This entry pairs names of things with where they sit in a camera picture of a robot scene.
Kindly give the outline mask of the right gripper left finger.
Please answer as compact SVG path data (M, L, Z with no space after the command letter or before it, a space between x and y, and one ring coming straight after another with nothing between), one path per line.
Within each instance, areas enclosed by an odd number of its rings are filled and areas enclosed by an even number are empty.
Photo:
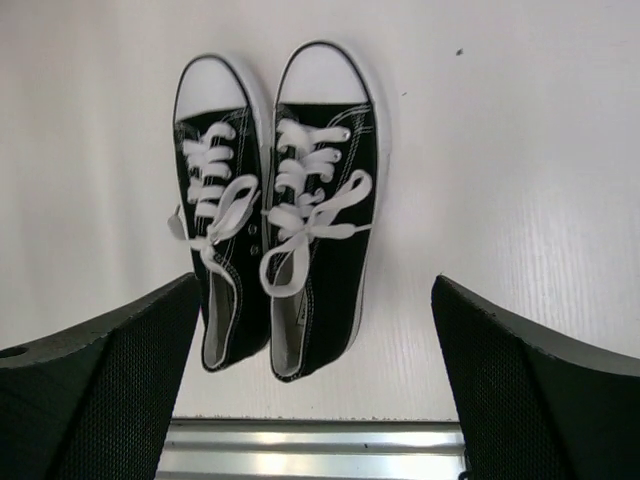
M1 352L4 479L152 479L200 311L187 273Z

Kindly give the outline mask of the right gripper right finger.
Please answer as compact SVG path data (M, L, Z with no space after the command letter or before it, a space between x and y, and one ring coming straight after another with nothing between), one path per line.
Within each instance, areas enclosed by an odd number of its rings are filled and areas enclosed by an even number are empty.
M636 479L639 361L505 310L440 275L434 323L465 479Z

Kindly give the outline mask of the black canvas sneaker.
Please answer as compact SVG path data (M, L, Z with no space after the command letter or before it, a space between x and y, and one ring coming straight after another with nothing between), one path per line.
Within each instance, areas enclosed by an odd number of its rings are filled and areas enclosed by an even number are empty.
M392 151L384 90L352 49L306 42L280 78L273 141L259 277L272 372L289 383L336 361L359 331Z
M204 54L180 76L172 131L180 200L168 226L189 245L202 292L201 363L217 372L270 338L258 265L267 247L271 111L248 67Z

